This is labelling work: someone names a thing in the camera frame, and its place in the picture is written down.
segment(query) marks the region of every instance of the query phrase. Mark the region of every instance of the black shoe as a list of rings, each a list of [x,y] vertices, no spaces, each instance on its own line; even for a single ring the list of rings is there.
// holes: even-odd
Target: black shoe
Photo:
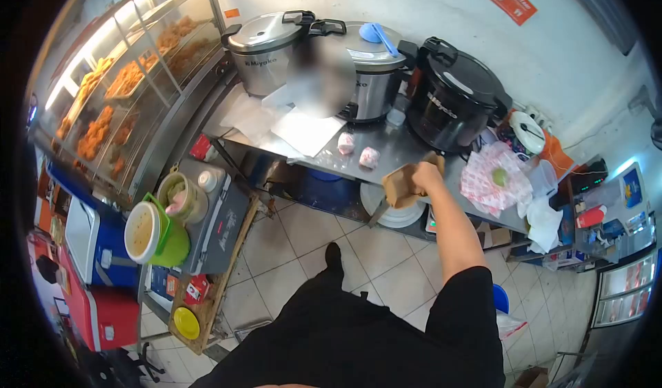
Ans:
[[[336,243],[329,243],[327,251],[324,253],[324,259],[327,261],[327,268],[330,270],[342,271],[342,259],[340,256],[340,247]]]

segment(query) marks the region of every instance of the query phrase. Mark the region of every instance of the food display case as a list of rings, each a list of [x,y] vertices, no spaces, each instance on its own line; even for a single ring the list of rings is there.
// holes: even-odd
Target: food display case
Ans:
[[[600,275],[592,327],[635,320],[644,313],[658,274],[658,250],[621,268]]]
[[[62,57],[30,126],[33,139],[131,208],[154,188],[176,134],[231,69],[216,1],[112,5]]]

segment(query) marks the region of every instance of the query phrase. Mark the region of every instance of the person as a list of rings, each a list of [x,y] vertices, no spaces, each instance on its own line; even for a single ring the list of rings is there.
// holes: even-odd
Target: person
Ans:
[[[425,332],[344,292],[331,243],[327,268],[192,387],[503,387],[492,276],[478,236],[434,165],[419,163],[412,179],[430,196],[442,263]]]

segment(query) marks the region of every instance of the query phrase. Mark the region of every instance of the blue ladle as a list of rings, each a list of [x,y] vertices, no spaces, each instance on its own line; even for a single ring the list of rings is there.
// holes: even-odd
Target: blue ladle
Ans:
[[[379,23],[365,23],[359,28],[359,35],[370,43],[383,43],[394,58],[400,54]]]

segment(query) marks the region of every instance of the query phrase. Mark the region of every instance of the glass display case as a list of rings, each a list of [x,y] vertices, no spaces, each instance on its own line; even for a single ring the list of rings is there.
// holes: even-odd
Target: glass display case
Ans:
[[[593,327],[617,325],[641,317],[655,281],[658,251],[600,275]]]
[[[129,207],[148,146],[223,51],[213,1],[121,0],[93,20],[32,122],[40,147]]]

